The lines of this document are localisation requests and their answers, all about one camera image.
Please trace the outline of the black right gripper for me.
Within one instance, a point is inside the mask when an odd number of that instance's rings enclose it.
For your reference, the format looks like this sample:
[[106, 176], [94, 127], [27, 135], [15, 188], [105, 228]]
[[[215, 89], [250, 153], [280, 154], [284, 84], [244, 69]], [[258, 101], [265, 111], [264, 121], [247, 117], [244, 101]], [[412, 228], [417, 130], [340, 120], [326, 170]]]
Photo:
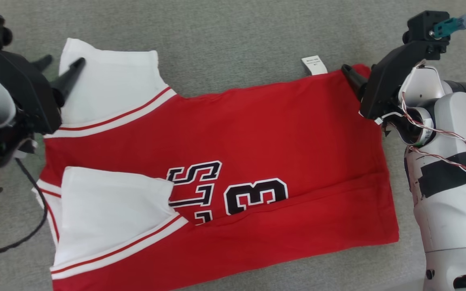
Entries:
[[369, 79], [350, 65], [343, 64], [341, 71], [357, 99], [361, 99], [360, 113], [375, 120], [394, 110], [400, 85], [422, 60], [440, 60], [447, 51], [448, 41], [412, 41], [392, 50], [371, 70]]

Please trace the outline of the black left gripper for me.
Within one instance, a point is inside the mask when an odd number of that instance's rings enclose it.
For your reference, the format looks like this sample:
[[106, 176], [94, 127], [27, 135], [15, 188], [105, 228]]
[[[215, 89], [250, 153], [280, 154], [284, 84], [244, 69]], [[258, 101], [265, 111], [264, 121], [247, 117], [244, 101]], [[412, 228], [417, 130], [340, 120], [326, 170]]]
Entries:
[[0, 84], [10, 93], [39, 134], [53, 134], [61, 125], [60, 109], [70, 96], [86, 60], [80, 57], [51, 83], [42, 74], [53, 62], [45, 55], [29, 62], [22, 55], [0, 50]]

